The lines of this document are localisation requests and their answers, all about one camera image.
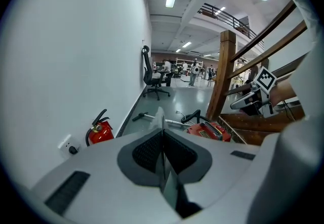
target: gray pants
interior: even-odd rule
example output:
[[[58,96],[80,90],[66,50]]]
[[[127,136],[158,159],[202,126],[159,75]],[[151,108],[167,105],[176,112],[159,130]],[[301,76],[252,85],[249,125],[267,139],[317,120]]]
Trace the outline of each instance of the gray pants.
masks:
[[[189,85],[193,85],[194,81],[196,80],[197,74],[193,74],[192,72],[190,73],[190,82]]]

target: red vacuum cleaner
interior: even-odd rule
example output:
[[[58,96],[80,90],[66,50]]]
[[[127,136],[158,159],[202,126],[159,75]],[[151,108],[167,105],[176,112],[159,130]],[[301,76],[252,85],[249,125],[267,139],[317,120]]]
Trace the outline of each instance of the red vacuum cleaner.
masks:
[[[138,119],[143,117],[155,118],[154,116],[149,115],[147,114],[147,112],[145,112],[140,113],[138,116],[132,119],[132,121],[137,121]],[[197,119],[197,124],[190,122],[192,118]],[[193,114],[183,115],[181,122],[172,120],[165,121],[171,124],[188,127],[187,133],[192,135],[224,142],[230,142],[231,140],[230,134],[228,134],[228,132],[224,128],[222,128],[218,123],[210,122],[206,117],[201,116],[200,110],[196,110]]]
[[[102,115],[107,111],[104,109],[97,118],[93,121],[92,127],[87,131],[86,134],[86,144],[90,146],[89,140],[91,144],[99,143],[102,141],[112,140],[112,127],[108,123],[109,117],[104,117],[101,119]]]

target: black office chair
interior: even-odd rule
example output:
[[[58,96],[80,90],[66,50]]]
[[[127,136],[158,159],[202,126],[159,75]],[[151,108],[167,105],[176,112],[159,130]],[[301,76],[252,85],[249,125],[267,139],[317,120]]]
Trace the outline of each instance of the black office chair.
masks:
[[[155,88],[148,88],[147,92],[145,92],[143,94],[143,97],[145,97],[146,94],[148,94],[148,93],[155,92],[156,95],[157,95],[157,100],[160,100],[160,97],[158,96],[158,92],[166,93],[166,94],[168,94],[168,97],[170,96],[169,92],[163,91],[161,88],[158,88],[160,84],[166,83],[166,81],[163,80],[163,76],[164,76],[164,74],[169,73],[169,72],[168,71],[158,70],[158,73],[161,74],[160,78],[152,78],[153,71],[152,71],[152,68],[151,68],[151,65],[150,65],[150,61],[148,59],[148,52],[149,51],[150,51],[150,48],[148,46],[146,46],[146,45],[142,49],[142,54],[144,56],[145,64],[146,64],[146,67],[147,67],[147,69],[144,68],[145,69],[145,74],[144,74],[143,80],[147,85],[154,85]]]

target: brown wall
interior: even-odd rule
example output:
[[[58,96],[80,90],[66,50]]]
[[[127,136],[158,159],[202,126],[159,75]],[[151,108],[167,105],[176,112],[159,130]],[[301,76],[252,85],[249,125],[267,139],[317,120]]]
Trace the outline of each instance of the brown wall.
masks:
[[[154,62],[162,62],[162,60],[194,60],[195,57],[183,55],[183,54],[171,54],[171,53],[151,53],[151,57]],[[207,60],[200,57],[197,57],[197,61],[202,61],[202,65],[205,66],[205,68],[210,67],[210,65],[213,65],[213,67],[216,69],[218,68],[218,61],[215,60]]]

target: black metal railing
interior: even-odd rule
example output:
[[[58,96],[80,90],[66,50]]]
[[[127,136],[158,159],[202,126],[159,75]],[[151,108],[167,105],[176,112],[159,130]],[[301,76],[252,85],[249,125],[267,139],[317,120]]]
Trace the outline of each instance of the black metal railing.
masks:
[[[254,31],[252,31],[247,25],[243,24],[237,18],[235,18],[232,15],[228,14],[227,12],[221,11],[219,8],[209,5],[207,3],[205,3],[202,6],[202,8],[199,9],[198,13],[205,15],[205,16],[209,16],[211,18],[217,19],[219,21],[222,21],[223,23],[230,25],[235,30],[243,33],[249,39],[253,39],[255,36],[257,36]],[[263,41],[260,41],[257,45],[260,46],[262,49],[264,49]]]

